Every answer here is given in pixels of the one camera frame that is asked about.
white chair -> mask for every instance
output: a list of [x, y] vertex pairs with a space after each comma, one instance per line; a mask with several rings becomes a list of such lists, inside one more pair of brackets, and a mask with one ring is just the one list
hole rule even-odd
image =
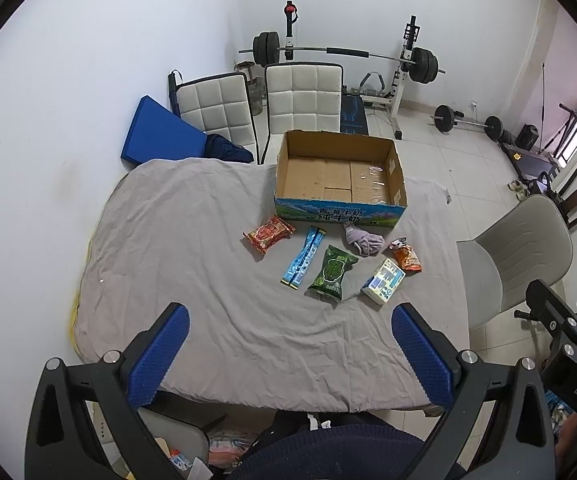
[[260, 163], [246, 76], [241, 72], [182, 83], [177, 89], [180, 116], [206, 134], [219, 134], [245, 147]]
[[343, 69], [334, 63], [290, 62], [266, 67], [268, 139], [262, 155], [277, 156], [289, 130], [338, 132]]
[[561, 280], [572, 263], [572, 241], [557, 206], [531, 195], [475, 240], [457, 242], [466, 288], [468, 328], [526, 301], [533, 280]]

barbell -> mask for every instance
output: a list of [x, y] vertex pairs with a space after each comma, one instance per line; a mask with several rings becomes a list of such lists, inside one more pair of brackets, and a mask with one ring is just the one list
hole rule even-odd
[[438, 73], [445, 74], [440, 70], [437, 57], [430, 50], [415, 47], [412, 50], [411, 59], [401, 57], [383, 56], [382, 54], [373, 54], [367, 50], [355, 50], [351, 48], [339, 48], [334, 46], [316, 47], [316, 46], [280, 46], [280, 35], [276, 32], [262, 32], [252, 40], [252, 48], [240, 50], [240, 54], [252, 52], [255, 63], [265, 67], [266, 65], [279, 63], [280, 52], [282, 50], [312, 50], [317, 52], [326, 52], [326, 54], [341, 54], [342, 56], [357, 57], [380, 57], [382, 59], [391, 59], [409, 65], [409, 75], [413, 81], [418, 83], [430, 83], [435, 80]]
[[456, 119], [455, 117], [463, 117], [462, 112], [454, 111], [448, 105], [440, 105], [435, 110], [435, 115], [431, 115], [430, 118], [433, 119], [435, 123], [435, 127], [442, 132], [443, 134], [447, 134], [450, 130], [453, 129], [458, 123], [461, 124], [472, 124], [473, 126], [480, 126], [486, 131], [486, 135], [488, 135], [489, 139], [498, 142], [501, 140], [502, 142], [507, 142], [508, 139], [505, 140], [505, 137], [510, 137], [510, 134], [507, 130], [504, 130], [504, 126], [501, 122], [501, 119], [491, 115], [484, 124], [476, 123], [475, 121], [464, 121], [463, 119]]

gray tablecloth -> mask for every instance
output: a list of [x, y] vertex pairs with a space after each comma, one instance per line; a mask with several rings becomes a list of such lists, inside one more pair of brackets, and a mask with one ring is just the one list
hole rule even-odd
[[327, 231], [299, 290], [280, 279], [310, 226], [266, 256], [242, 232], [274, 213], [275, 166], [189, 158], [152, 160], [131, 171], [105, 206], [91, 242], [75, 324], [87, 361], [124, 349], [171, 301], [190, 312], [190, 334], [162, 387], [197, 400], [313, 412], [428, 404], [393, 338], [393, 308], [410, 301], [457, 349], [468, 346], [457, 245], [439, 184], [406, 180], [409, 207], [387, 240], [407, 236], [424, 271], [378, 306], [359, 292], [385, 255], [360, 258], [339, 304], [307, 292], [325, 248], [347, 248]]

bolt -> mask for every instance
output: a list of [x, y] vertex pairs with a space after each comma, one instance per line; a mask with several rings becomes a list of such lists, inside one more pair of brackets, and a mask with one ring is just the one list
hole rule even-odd
[[59, 368], [59, 358], [51, 357], [46, 361], [46, 370], [57, 370]]
[[109, 350], [104, 354], [104, 362], [105, 363], [116, 363], [120, 360], [120, 352], [117, 350]]
[[478, 356], [472, 350], [464, 350], [462, 352], [462, 359], [469, 364], [473, 364], [477, 362]]
[[530, 357], [524, 357], [522, 359], [522, 366], [526, 370], [534, 370], [535, 369], [535, 361], [533, 361]]

blue printed box side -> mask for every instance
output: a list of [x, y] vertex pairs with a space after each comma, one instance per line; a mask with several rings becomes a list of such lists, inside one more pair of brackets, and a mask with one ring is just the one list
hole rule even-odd
[[329, 200], [304, 200], [275, 197], [275, 209], [281, 218], [317, 222], [353, 222], [357, 225], [393, 227], [406, 208], [398, 205], [359, 204]]

